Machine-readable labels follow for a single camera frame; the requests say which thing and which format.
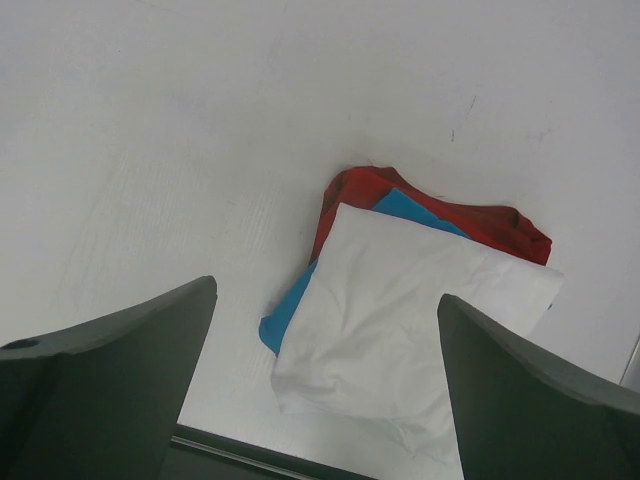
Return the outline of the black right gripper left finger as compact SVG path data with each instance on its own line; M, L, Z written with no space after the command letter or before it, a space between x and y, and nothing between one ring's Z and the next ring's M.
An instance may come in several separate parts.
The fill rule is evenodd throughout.
M1 349L5 479L155 479L217 302L204 276Z

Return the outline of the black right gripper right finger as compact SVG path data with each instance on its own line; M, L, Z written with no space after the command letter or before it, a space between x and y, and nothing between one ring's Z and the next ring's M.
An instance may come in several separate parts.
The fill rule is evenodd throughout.
M638 478L638 393L456 296L444 295L437 315L465 478Z

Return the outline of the white t shirt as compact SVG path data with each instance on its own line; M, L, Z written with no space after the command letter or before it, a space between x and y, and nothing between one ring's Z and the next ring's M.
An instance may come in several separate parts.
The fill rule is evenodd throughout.
M409 452L455 464L440 299L457 296L525 337L563 281L462 236L341 205L277 355L279 406L372 420Z

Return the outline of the red t shirt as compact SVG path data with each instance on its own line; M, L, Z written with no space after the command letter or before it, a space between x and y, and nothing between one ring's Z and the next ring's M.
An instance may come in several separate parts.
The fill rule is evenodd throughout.
M324 192L310 260L315 261L320 254L341 203L370 210L394 189L439 219L452 223L474 241L539 265L547 264L552 240L515 208L446 202L416 189L394 168L375 166L344 170L329 183Z

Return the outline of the blue t shirt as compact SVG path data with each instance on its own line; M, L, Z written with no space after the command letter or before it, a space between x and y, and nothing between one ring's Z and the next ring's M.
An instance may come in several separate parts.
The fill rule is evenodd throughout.
M320 254L259 326L287 360L439 362L438 305L468 296L521 337L564 284L562 273L480 242L394 189L373 209L341 203Z

